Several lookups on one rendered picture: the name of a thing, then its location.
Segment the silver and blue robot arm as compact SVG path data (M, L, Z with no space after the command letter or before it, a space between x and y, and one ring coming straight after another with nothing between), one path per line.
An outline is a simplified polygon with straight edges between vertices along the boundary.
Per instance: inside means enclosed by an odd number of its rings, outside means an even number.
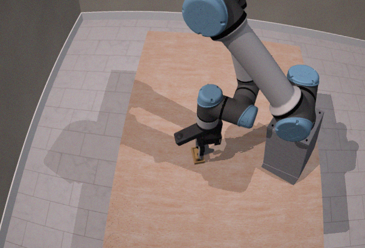
M316 122L319 74L298 64L289 68L286 77L248 25L246 7L246 0L185 0L182 5L182 16L192 31L222 42L230 51L238 83L233 98L224 96L217 85L201 87L196 122L203 129L213 129L220 119L250 129L261 90L277 122L277 136L302 141Z

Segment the brown wooden tray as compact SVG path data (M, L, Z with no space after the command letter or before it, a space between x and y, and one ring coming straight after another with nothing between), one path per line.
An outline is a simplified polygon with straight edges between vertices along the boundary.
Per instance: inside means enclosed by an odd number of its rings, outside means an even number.
M193 161L194 164L202 164L205 163L205 159L203 159L203 161L195 161L195 152L198 152L198 149L196 147L191 147L191 151L192 151L192 156L193 156Z

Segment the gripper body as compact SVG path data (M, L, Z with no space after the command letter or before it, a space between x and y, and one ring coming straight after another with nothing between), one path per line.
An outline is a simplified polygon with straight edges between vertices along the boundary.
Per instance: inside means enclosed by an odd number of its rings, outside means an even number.
M217 126L214 127L213 129L203 129L197 124L197 127L201 131L207 132L207 134L197 138L198 146L200 146L200 143L203 143L204 146L206 144L220 145L222 141L222 134L221 134L222 125L223 123L220 119Z

